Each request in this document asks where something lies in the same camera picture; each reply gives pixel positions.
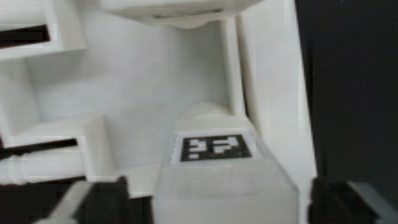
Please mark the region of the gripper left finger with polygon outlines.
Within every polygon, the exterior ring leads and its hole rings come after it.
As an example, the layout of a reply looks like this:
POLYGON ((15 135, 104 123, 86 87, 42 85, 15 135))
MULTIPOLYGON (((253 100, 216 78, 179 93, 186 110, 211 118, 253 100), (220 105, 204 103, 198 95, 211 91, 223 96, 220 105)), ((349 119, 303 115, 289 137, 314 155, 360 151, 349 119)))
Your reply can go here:
POLYGON ((77 181, 33 224, 154 224, 150 197, 131 198, 127 180, 77 181))

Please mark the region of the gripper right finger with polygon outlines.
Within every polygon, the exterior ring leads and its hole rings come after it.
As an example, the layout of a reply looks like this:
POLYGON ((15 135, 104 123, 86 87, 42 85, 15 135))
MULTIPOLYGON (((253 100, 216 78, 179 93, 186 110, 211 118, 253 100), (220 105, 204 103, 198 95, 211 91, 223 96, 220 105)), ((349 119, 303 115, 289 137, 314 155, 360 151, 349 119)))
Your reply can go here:
POLYGON ((398 224, 398 210, 365 182, 312 179, 308 224, 398 224))

